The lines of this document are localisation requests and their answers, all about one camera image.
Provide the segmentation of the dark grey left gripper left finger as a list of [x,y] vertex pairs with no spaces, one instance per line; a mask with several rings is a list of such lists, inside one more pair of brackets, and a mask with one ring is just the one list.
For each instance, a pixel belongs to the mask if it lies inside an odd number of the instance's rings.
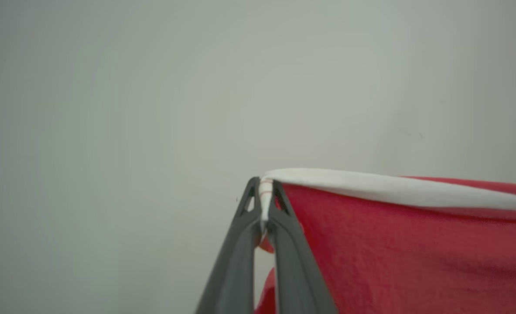
[[246,185],[197,314],[254,313],[254,253],[262,239],[259,186],[259,177]]

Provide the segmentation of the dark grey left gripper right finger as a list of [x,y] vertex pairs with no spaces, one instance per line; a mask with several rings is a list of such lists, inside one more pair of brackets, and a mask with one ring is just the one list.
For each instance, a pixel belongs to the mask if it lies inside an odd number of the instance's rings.
[[339,310],[279,181],[273,181],[268,240],[274,247],[278,314],[337,314]]

